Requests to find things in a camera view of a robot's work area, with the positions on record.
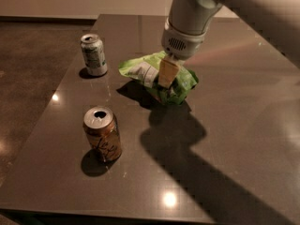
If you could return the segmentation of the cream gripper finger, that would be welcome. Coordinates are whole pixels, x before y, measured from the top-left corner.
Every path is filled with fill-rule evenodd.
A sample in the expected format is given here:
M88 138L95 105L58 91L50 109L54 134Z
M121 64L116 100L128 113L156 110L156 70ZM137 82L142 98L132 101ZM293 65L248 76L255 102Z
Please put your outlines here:
M169 89L180 70L180 63L172 56L165 56L159 64L158 84Z

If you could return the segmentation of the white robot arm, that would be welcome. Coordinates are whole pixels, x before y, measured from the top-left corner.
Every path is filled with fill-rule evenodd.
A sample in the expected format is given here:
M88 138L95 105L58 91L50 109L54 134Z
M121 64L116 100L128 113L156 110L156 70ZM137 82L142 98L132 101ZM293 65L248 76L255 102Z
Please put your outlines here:
M192 57L204 41L213 17L226 7L300 67L300 0L172 0L161 45L158 84L168 88L180 61Z

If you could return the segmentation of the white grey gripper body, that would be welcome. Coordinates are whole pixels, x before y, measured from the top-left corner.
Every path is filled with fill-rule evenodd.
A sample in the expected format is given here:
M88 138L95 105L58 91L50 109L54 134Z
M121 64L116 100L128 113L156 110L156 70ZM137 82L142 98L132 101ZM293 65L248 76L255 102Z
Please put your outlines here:
M200 49L204 37L205 33L197 36L182 33L176 30L169 20L166 20L161 45L165 53L179 60L188 60Z

